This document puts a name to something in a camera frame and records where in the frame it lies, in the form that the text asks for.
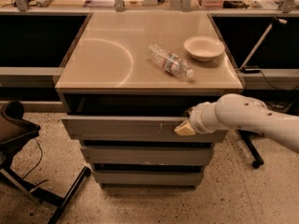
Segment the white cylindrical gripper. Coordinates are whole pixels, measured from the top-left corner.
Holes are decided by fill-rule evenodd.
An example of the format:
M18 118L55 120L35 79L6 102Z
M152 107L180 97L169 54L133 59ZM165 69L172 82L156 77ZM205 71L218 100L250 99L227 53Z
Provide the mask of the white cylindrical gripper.
M216 104L204 102L186 110L189 120L184 120L174 129L178 135L187 136L197 133L214 133L223 130L224 125L218 120L215 111Z

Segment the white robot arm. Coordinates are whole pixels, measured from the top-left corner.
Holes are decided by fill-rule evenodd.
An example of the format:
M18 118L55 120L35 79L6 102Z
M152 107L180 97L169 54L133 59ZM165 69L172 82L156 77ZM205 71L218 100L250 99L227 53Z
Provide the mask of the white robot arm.
M299 153L299 118L271 111L258 99L239 94L223 95L217 102L194 106L174 131L178 135L242 130L264 135Z

